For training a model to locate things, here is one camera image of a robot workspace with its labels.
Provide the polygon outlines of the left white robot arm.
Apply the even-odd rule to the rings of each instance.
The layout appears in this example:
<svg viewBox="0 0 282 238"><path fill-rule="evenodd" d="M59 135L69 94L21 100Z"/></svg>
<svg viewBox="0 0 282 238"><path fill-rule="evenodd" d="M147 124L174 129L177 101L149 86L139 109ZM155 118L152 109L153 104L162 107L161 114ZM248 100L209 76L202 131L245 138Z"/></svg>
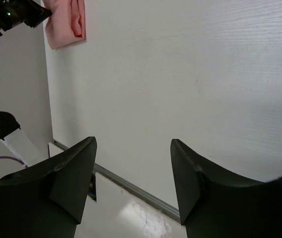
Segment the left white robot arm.
<svg viewBox="0 0 282 238"><path fill-rule="evenodd" d="M0 142L25 167L48 157L52 136L42 24L37 0L0 0Z"/></svg>

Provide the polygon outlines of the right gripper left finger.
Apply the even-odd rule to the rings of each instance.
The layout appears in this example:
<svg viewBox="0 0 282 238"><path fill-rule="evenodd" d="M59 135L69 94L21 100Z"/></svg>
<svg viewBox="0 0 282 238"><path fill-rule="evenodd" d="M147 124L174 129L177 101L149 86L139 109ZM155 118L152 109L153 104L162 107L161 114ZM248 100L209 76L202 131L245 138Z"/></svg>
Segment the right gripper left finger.
<svg viewBox="0 0 282 238"><path fill-rule="evenodd" d="M0 238L72 238L81 223L95 137L0 179Z"/></svg>

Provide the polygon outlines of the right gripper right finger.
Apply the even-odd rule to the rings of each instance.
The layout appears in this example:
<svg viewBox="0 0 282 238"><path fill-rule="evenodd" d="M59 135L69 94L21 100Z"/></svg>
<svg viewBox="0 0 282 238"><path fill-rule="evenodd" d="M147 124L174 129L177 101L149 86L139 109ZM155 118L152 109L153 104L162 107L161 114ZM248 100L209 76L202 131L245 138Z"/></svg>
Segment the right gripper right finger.
<svg viewBox="0 0 282 238"><path fill-rule="evenodd" d="M171 164L181 224L190 238L282 238L282 177L246 178L173 139Z"/></svg>

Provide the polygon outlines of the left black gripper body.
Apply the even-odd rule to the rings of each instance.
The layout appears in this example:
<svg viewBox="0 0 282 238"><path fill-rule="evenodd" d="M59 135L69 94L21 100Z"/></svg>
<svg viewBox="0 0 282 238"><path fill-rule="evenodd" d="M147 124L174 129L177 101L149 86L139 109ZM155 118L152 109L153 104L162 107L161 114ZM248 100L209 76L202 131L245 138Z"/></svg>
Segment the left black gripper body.
<svg viewBox="0 0 282 238"><path fill-rule="evenodd" d="M22 23L36 28L49 18L52 12L33 0L3 0L0 2L0 19L4 23L4 31Z"/></svg>

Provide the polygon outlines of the salmon pink t shirt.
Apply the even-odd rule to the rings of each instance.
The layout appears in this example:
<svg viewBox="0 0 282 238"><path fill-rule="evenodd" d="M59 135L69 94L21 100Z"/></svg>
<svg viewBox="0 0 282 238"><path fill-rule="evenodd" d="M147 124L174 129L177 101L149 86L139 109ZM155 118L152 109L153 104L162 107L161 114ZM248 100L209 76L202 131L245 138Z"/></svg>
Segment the salmon pink t shirt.
<svg viewBox="0 0 282 238"><path fill-rule="evenodd" d="M44 0L43 4L52 12L45 27L51 49L85 40L84 0Z"/></svg>

